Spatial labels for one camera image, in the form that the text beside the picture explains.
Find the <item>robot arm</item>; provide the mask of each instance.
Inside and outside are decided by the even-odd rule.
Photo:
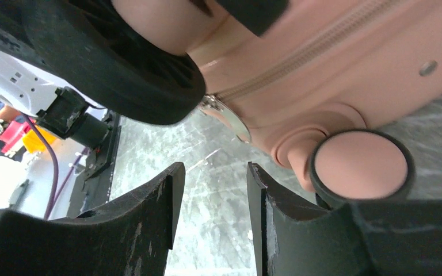
[[[57,98],[58,87],[21,65],[14,57],[0,52],[0,101],[24,114],[36,117]]]
[[[61,139],[98,147],[109,132],[106,123],[86,113],[90,104],[74,89],[47,81],[17,59],[0,52],[0,101]],[[9,126],[0,121],[0,134]]]

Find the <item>metal zipper tab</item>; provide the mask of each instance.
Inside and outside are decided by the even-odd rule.
[[[213,95],[205,95],[201,104],[199,105],[201,110],[209,112],[216,112],[221,115],[230,125],[237,138],[246,143],[252,142],[252,136],[245,123],[233,112],[227,105],[223,104],[218,98]]]

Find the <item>gray marble floor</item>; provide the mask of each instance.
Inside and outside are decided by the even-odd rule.
[[[442,198],[442,98],[382,128],[399,138],[417,164],[411,197]],[[257,162],[289,189],[313,201],[293,173],[240,143],[213,118],[193,113],[182,124],[158,127],[123,120],[111,197],[141,185],[173,162],[187,179],[174,250],[166,275],[251,276],[255,260],[246,195],[247,162]]]

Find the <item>suitcase wheel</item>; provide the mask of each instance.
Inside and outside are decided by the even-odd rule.
[[[175,124],[205,94],[204,78],[187,54],[171,55],[148,42],[110,1],[27,1],[22,19],[54,73],[124,116]]]
[[[354,129],[317,146],[309,176],[320,198],[337,208],[351,200],[406,198],[416,168],[409,150],[392,136]]]

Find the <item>purple cable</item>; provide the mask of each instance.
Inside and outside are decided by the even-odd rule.
[[[54,175],[52,180],[52,190],[50,192],[50,198],[48,199],[47,209],[45,211],[44,219],[48,220],[50,217],[50,214],[53,209],[54,199],[55,199],[55,193],[56,193],[56,187],[58,184],[58,160],[56,158],[55,151],[53,151],[52,146],[48,143],[47,139],[43,137],[41,132],[36,128],[35,124],[31,121],[31,119],[28,117],[28,115],[21,113],[21,115],[24,117],[24,120],[28,123],[31,130],[36,133],[36,136],[40,139],[40,141],[45,145],[45,148],[47,148],[48,152],[50,153],[50,157],[52,158],[52,163],[54,167]]]
[[[53,210],[53,208],[55,207],[56,201],[58,200],[58,197],[59,197],[60,194],[62,193],[63,188],[65,188],[65,186],[67,185],[68,180],[69,180],[70,177],[72,176],[72,172],[74,171],[75,166],[79,163],[81,157],[82,157],[84,154],[86,154],[86,153],[88,152],[88,150],[89,150],[88,148],[84,148],[84,149],[82,150],[82,152],[81,152],[81,155],[79,155],[79,156],[76,158],[76,160],[74,161],[72,167],[70,168],[70,170],[69,170],[68,173],[67,173],[67,176],[65,176],[65,179],[63,180],[62,184],[60,185],[60,188],[58,189],[58,191],[57,191],[56,194],[55,194],[55,198],[54,198],[54,201],[53,201],[53,204],[52,204],[52,210]]]

